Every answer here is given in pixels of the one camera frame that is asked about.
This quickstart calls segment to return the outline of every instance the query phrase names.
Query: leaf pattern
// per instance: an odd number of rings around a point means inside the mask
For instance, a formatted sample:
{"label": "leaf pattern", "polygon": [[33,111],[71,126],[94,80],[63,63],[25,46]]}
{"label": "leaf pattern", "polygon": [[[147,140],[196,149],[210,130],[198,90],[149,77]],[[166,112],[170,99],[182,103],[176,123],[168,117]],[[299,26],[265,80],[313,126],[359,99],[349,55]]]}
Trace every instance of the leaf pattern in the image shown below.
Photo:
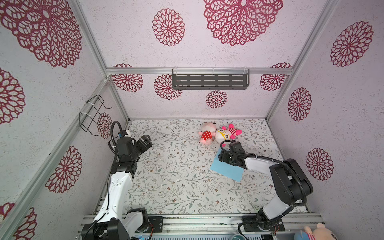
{"label": "leaf pattern", "polygon": [[[126,210],[145,207],[149,214],[255,213],[276,194],[267,175],[245,170],[241,182],[210,166],[220,148],[199,143],[205,122],[217,128],[232,123],[243,133],[236,138],[246,152],[282,159],[264,120],[135,120],[129,130],[136,139],[150,135],[153,146],[140,156]],[[305,207],[293,212],[307,212]]]}

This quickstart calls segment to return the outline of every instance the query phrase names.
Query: robotic arm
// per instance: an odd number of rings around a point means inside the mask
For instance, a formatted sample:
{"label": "robotic arm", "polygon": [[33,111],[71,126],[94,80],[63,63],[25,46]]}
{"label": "robotic arm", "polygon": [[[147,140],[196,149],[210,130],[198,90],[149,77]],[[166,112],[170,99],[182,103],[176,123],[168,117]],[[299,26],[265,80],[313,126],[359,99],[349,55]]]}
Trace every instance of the robotic arm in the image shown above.
{"label": "robotic arm", "polygon": [[[229,151],[222,147],[224,142],[231,142]],[[294,159],[279,161],[255,154],[245,154],[241,143],[235,140],[223,141],[220,146],[222,152],[219,161],[244,169],[257,170],[272,178],[276,195],[259,210],[256,219],[252,219],[253,225],[262,230],[270,230],[278,219],[288,214],[294,207],[304,206],[306,197],[313,192],[312,184]]]}
{"label": "robotic arm", "polygon": [[[115,143],[113,126],[118,124],[119,139]],[[131,137],[128,130],[122,130],[120,123],[114,121],[111,126],[111,139],[115,153],[111,167],[111,183],[99,213],[93,223],[86,224],[81,232],[83,240],[128,240],[136,230],[142,232],[148,228],[148,215],[145,208],[132,209],[121,220],[125,195],[132,187],[139,156],[152,147],[151,138],[142,136],[138,141]]]}

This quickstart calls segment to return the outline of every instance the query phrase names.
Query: plush toy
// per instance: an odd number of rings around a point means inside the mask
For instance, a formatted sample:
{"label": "plush toy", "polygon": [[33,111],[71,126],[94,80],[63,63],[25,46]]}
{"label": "plush toy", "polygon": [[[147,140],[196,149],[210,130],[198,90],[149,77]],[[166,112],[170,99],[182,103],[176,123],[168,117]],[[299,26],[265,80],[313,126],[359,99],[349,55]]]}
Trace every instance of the plush toy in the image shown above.
{"label": "plush toy", "polygon": [[216,126],[211,122],[206,122],[201,128],[201,132],[199,132],[199,135],[201,136],[200,142],[205,145],[211,144],[213,141],[212,137],[216,135],[215,131]]}
{"label": "plush toy", "polygon": [[235,129],[233,124],[230,124],[228,128],[222,127],[216,131],[216,141],[221,143],[224,140],[235,139],[236,136],[239,136],[243,131]]}
{"label": "plush toy", "polygon": [[295,233],[294,240],[337,240],[333,232],[322,223],[317,224],[317,228],[312,232],[308,226],[304,227],[304,231]]}

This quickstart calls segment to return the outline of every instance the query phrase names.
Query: light blue paper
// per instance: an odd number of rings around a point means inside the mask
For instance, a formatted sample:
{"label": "light blue paper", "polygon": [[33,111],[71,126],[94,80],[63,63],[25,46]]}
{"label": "light blue paper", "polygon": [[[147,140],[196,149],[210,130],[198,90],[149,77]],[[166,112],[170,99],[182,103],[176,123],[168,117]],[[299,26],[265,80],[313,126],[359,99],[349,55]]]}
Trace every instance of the light blue paper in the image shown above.
{"label": "light blue paper", "polygon": [[230,179],[240,182],[241,177],[243,176],[244,168],[235,167],[228,163],[219,161],[218,156],[220,153],[221,151],[217,153],[210,169],[220,174],[223,174],[224,176],[229,177]]}

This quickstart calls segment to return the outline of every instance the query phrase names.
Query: large red flower pattern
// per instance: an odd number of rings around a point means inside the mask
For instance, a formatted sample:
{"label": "large red flower pattern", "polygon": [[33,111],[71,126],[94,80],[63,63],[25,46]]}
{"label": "large red flower pattern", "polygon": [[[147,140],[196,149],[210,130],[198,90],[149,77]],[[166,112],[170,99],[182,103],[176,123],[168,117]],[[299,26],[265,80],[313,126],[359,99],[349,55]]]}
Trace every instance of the large red flower pattern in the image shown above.
{"label": "large red flower pattern", "polygon": [[[133,68],[129,64],[117,64],[114,68]],[[127,92],[139,91],[143,86],[143,78],[141,74],[118,74],[112,75],[113,82]]]}
{"label": "large red flower pattern", "polygon": [[[292,67],[289,63],[278,63],[272,65],[272,68],[290,68]],[[283,84],[287,75],[284,74],[264,74],[260,78],[260,86],[262,89],[273,91],[279,89]]]}
{"label": "large red flower pattern", "polygon": [[5,217],[8,215],[14,205],[14,203],[7,202],[6,204],[0,206],[0,224],[2,221],[4,221]]}
{"label": "large red flower pattern", "polygon": [[298,88],[293,91],[288,101],[289,116],[295,121],[307,117],[312,106],[310,92],[305,88]]}
{"label": "large red flower pattern", "polygon": [[220,108],[227,103],[228,96],[224,91],[214,90],[205,98],[205,103],[211,108]]}
{"label": "large red flower pattern", "polygon": [[0,124],[12,121],[23,112],[24,99],[19,81],[0,68]]}
{"label": "large red flower pattern", "polygon": [[165,46],[174,46],[184,37],[185,28],[180,14],[173,9],[163,8],[152,21],[156,38]]}
{"label": "large red flower pattern", "polygon": [[24,217],[22,224],[17,228],[15,234],[13,235],[14,240],[31,240],[35,235],[35,229],[37,227],[36,221],[37,214],[35,213],[35,208],[31,207],[29,213]]}
{"label": "large red flower pattern", "polygon": [[338,67],[356,62],[368,50],[372,42],[372,26],[360,21],[348,26],[336,38],[331,49],[331,61]]}
{"label": "large red flower pattern", "polygon": [[97,130],[102,138],[108,138],[111,133],[112,120],[108,113],[100,114],[100,117],[97,121]]}
{"label": "large red flower pattern", "polygon": [[50,192],[68,191],[79,179],[83,167],[82,161],[79,151],[74,146],[70,146],[45,186]]}
{"label": "large red flower pattern", "polygon": [[183,92],[183,90],[175,90],[172,88],[172,76],[169,74],[158,76],[153,87],[157,95],[168,100],[178,98]]}
{"label": "large red flower pattern", "polygon": [[204,0],[207,28],[221,43],[244,45],[265,33],[283,0]]}
{"label": "large red flower pattern", "polygon": [[79,58],[79,25],[65,0],[0,0],[0,20],[40,61],[66,68]]}
{"label": "large red flower pattern", "polygon": [[333,174],[333,161],[323,149],[312,149],[307,155],[306,162],[308,171],[318,180],[327,180]]}

